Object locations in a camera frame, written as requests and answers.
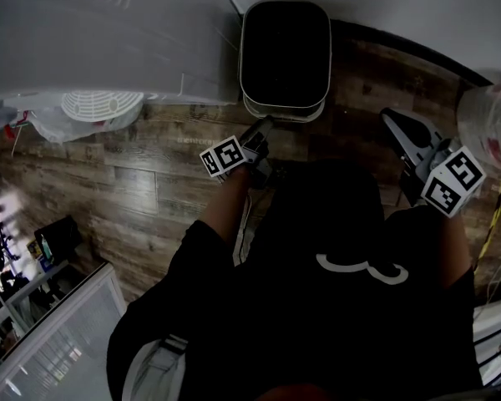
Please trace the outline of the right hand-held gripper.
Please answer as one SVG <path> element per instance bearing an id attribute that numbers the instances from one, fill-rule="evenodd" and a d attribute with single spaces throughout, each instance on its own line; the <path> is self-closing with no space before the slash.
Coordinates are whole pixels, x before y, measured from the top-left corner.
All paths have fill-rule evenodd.
<path id="1" fill-rule="evenodd" d="M 380 115 L 405 162 L 400 186 L 409 204 L 424 202 L 448 218 L 457 215 L 486 179 L 469 148 L 456 139 L 442 141 L 435 125 L 412 111 L 385 108 Z"/>

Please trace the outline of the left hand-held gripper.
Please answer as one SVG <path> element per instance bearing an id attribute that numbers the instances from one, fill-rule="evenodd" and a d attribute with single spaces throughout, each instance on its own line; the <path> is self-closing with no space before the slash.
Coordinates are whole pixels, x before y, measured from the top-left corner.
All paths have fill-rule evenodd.
<path id="1" fill-rule="evenodd" d="M 232 135 L 200 153 L 208 175 L 221 179 L 246 165 L 253 177 L 254 188 L 262 188 L 273 172 L 267 160 L 267 137 L 273 126 L 272 117 L 259 118 L 240 138 Z"/>

